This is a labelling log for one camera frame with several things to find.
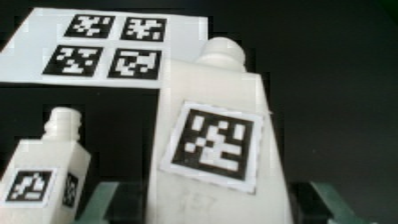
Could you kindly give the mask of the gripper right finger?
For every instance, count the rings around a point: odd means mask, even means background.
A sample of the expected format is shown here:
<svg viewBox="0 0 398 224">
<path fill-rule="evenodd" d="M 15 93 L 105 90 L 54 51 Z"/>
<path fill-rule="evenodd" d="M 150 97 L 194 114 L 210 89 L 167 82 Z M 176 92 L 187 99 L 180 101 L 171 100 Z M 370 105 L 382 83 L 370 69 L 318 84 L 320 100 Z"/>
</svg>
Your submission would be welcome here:
<svg viewBox="0 0 398 224">
<path fill-rule="evenodd" d="M 327 224 L 379 224 L 375 221 L 370 221 L 359 217 L 347 200 L 343 199 L 343 196 L 329 183 L 313 182 L 311 187 L 320 196 L 327 211 L 331 212 Z"/>
</svg>

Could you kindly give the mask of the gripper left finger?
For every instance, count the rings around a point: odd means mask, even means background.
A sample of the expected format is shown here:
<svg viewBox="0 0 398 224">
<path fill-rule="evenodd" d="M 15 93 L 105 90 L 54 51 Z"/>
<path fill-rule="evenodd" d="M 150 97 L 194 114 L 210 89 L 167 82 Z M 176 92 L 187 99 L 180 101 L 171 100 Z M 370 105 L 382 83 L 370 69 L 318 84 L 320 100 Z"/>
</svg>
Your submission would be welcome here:
<svg viewBox="0 0 398 224">
<path fill-rule="evenodd" d="M 118 182 L 102 182 L 98 184 L 86 210 L 80 218 L 75 220 L 75 224 L 111 224 L 105 215 L 116 196 L 118 187 Z"/>
</svg>

